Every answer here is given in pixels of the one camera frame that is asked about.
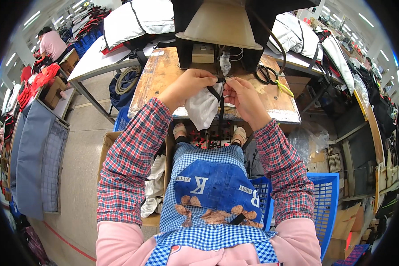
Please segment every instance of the gray fabric panel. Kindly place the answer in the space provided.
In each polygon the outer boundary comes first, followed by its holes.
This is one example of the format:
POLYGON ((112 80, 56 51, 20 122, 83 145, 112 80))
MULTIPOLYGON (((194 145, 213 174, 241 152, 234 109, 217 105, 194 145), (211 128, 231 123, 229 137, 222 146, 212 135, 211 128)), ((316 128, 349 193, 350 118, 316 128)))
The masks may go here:
POLYGON ((59 168, 62 161, 68 130, 54 122, 46 141, 42 166, 42 202, 44 211, 58 211, 59 168))
POLYGON ((37 101, 33 101, 22 131, 16 165, 16 193, 19 211, 43 220, 41 172, 44 146, 55 116, 37 101))

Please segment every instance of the red line on floor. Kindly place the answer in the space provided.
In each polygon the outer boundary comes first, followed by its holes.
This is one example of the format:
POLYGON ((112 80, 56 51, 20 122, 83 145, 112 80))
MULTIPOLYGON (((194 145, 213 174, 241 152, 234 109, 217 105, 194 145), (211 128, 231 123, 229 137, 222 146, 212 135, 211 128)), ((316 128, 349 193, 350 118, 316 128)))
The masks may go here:
POLYGON ((50 231, 52 231, 57 237, 59 237, 62 241, 64 241, 65 243, 67 243, 71 248, 75 249, 75 251, 77 251, 78 253, 80 253, 81 255, 91 259, 92 261, 96 262, 96 259, 89 256, 88 254, 84 253, 83 251, 79 250, 77 247, 75 247, 74 245, 72 245, 70 242, 66 241, 63 237, 61 237, 61 235, 59 235, 55 230, 53 230, 53 228, 48 225, 45 221, 43 221, 44 224, 46 225, 47 228, 50 229, 50 231))

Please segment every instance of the white table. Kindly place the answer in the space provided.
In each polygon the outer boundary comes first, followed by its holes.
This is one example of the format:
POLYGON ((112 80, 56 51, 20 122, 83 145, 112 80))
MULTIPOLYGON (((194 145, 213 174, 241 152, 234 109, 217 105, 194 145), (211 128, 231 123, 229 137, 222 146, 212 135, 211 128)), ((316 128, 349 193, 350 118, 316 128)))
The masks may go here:
MULTIPOLYGON (((62 74, 67 81, 78 90, 78 92, 83 94, 89 100, 89 102, 96 107, 101 114, 103 114, 103 116, 105 116, 112 124, 114 124, 115 120, 113 118, 114 116, 111 115, 111 111, 106 111, 89 93, 85 86, 83 86, 81 81, 111 71, 117 71, 118 73, 121 73, 120 69, 139 65, 139 62, 136 58, 126 58, 122 62, 117 63, 119 60, 127 56, 131 50, 127 49, 126 47, 122 47, 116 51, 112 51, 106 55, 103 55, 101 53, 103 42, 103 36, 101 36, 90 46, 90 48, 74 67, 69 77, 66 73, 62 74)), ((149 57, 149 55, 152 53, 153 46, 154 44, 148 44, 143 49, 143 53, 146 57, 149 57)))

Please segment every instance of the hand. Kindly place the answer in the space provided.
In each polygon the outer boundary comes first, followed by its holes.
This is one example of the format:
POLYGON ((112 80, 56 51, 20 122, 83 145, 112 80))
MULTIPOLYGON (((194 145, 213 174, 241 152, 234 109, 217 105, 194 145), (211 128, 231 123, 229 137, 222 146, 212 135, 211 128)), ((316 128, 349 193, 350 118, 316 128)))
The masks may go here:
POLYGON ((217 82, 217 77, 212 73, 190 68, 180 77, 171 83, 157 98, 168 107, 173 113, 179 106, 185 104, 186 100, 195 96, 199 91, 207 86, 213 86, 217 82))
POLYGON ((225 98, 225 103, 235 105, 243 120, 250 124, 253 131, 266 126, 271 117, 253 85, 239 77, 225 77, 225 80, 223 95, 229 95, 225 98))

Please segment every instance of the electrical box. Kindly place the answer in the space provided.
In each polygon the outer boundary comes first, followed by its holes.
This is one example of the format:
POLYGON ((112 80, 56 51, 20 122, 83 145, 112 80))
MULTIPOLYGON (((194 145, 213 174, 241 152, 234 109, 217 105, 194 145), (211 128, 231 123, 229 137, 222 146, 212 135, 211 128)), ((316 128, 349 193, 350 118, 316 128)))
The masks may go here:
POLYGON ((211 44, 194 44, 192 63, 213 63, 214 49, 211 44))

